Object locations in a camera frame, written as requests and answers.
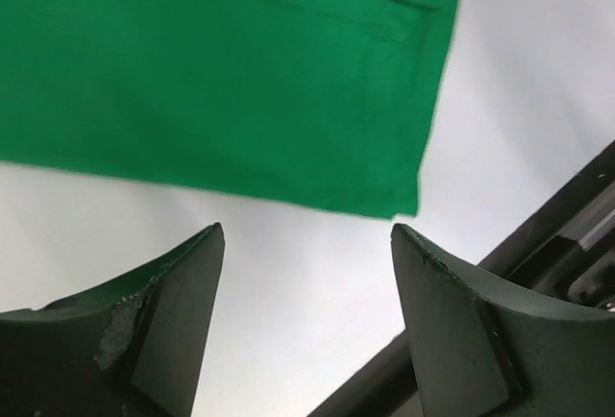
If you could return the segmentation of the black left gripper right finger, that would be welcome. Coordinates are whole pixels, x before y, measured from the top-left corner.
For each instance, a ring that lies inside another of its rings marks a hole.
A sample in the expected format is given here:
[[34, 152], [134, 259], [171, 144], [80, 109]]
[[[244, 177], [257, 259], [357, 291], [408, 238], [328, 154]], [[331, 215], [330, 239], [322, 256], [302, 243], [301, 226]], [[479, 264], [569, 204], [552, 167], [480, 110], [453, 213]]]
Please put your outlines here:
[[614, 316], [457, 258], [408, 226], [391, 248], [427, 416], [610, 416]]

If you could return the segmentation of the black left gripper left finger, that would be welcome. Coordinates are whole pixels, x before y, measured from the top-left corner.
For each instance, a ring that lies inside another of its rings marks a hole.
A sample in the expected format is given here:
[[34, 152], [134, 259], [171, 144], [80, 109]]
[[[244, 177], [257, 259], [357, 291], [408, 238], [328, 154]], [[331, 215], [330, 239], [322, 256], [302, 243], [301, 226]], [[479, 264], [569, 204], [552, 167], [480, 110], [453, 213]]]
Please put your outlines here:
[[190, 415], [224, 251], [213, 224], [107, 282], [4, 312], [2, 414]]

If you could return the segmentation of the green t-shirt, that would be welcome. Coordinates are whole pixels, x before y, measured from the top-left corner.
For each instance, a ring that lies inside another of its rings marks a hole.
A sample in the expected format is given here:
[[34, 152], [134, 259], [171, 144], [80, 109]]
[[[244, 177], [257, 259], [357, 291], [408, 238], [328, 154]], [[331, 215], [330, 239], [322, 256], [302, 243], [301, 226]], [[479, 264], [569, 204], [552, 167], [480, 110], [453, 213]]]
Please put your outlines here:
[[1, 0], [1, 158], [412, 215], [457, 0]]

